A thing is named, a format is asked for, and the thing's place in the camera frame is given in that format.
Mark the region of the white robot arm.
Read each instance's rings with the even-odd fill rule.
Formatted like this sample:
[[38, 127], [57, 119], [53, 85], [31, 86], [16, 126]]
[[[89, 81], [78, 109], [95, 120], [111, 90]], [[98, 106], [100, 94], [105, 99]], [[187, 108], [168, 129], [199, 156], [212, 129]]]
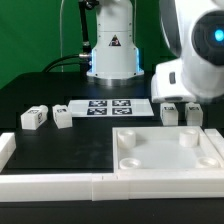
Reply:
[[[94, 9], [97, 44], [83, 35], [89, 80], [125, 85], [144, 74], [133, 43], [130, 0], [78, 0], [80, 17]], [[164, 40], [176, 58], [156, 66], [151, 100], [210, 102], [224, 96], [224, 0], [159, 0]]]

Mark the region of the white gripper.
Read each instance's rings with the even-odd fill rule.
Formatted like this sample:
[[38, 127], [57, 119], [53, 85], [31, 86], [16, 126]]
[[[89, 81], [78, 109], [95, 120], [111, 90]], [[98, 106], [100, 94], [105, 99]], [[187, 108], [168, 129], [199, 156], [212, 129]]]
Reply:
[[153, 103], [195, 102], [196, 97], [183, 85], [181, 74], [181, 60], [158, 64], [151, 80], [151, 101]]

